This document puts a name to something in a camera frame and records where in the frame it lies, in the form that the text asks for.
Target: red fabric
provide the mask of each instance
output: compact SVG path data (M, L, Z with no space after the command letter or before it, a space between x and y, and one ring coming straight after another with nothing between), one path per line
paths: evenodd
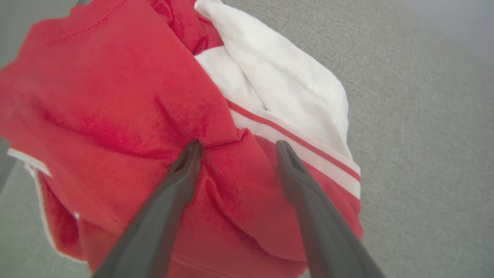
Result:
M73 233L55 237L59 250L95 270L181 150L198 139L205 147L199 182L169 277L289 278L304 270L274 144L235 127L193 57L221 44L185 0L95 0L32 28L0 73L0 135L50 169L47 214L60 215L50 223ZM361 236L358 200L308 168Z
M299 137L297 137L296 135L292 134L291 132L284 130L282 127L280 127L276 123L273 123L273 122L271 122L271 121L269 121L267 119L263 119L263 118L261 118L261 117L259 117L257 115L254 115L254 114L248 112L247 110L243 109L239 105L237 105L237 104L235 104L235 103L233 103L233 102L231 102L229 100L227 100L227 103L228 103L228 106L230 108L232 108L233 110L235 110L239 114L242 114L245 117L247 117L247 118L249 118L251 120L254 120L254 121L258 122L258 123L261 123L261 124L265 124L267 126L270 126L273 129L281 132L282 134L290 137L295 142L297 142L300 145L304 146L306 149L311 150L312 152L314 152L315 154L317 154L320 157L324 158L325 160L327 160L327 161L331 162L332 164L338 166L340 169L344 170L345 172L347 172L349 175L351 175L352 177L354 177L356 180L358 180L360 182L360 175L357 172L355 172L353 169L351 169L350 167L346 166L341 161L339 161L339 160L335 159L334 157L328 155L327 153L324 153L323 151L315 148L314 146L312 146L309 143L305 142L304 140L300 139Z

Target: striped trim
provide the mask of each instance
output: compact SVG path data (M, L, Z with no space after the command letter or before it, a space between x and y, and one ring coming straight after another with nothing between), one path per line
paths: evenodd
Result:
M302 139L303 136L295 135L294 129L265 111L264 115L260 116L261 111L254 114L230 100L227 100L227 103L237 128L249 129L252 134L273 143L280 139L287 141L303 161L360 199L360 168L355 162L332 149L320 146L313 140Z

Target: white cloth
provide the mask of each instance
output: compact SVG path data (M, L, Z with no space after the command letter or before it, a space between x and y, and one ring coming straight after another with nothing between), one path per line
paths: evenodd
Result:
M219 0L198 0L195 9L224 42L196 59L228 100L247 110L265 110L352 164L346 92L331 71L259 20Z

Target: gray surface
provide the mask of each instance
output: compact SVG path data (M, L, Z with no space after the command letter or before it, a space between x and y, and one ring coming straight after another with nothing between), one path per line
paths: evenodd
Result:
M76 0L0 1L0 67L13 61L34 23L67 16Z
M0 194L3 190L7 177L14 166L15 159L5 155L7 153L10 143L0 137Z
M17 162L0 194L0 277L86 278L86 264L59 257L41 224L33 179Z
M363 241L388 278L494 277L493 69L391 0L225 2L345 86ZM45 3L59 14L70 6ZM15 174L0 196L0 276L87 276L49 249L25 178Z
M398 0L494 66L493 0Z

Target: stitching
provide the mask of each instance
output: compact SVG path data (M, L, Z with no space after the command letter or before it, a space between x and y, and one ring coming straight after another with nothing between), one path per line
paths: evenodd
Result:
M68 40L70 38L73 38L73 37L75 37L75 36L77 36L79 34L82 34L82 33L85 33L85 32L88 32L88 31L93 30L94 28L96 28L99 25L101 25L101 24L105 23L106 21L108 21L108 19L110 19L110 17L115 13L115 11L117 9L119 9L120 7L122 7L126 3L127 3L127 0L123 0L120 4L118 4L112 10L110 10L110 12L103 19L99 20L97 23L95 23L95 24L93 24L93 25L91 25L91 26L89 26L89 27L87 27L87 28L85 28L85 29L83 29L81 31L78 31L78 32L75 32L75 33L71 33L68 36L65 36L65 37L62 37L62 38L58 38L58 39L56 39L54 41L51 41L51 42L47 43L47 45L51 45L51 44L54 44L54 43L59 42L59 41L65 41L65 40Z

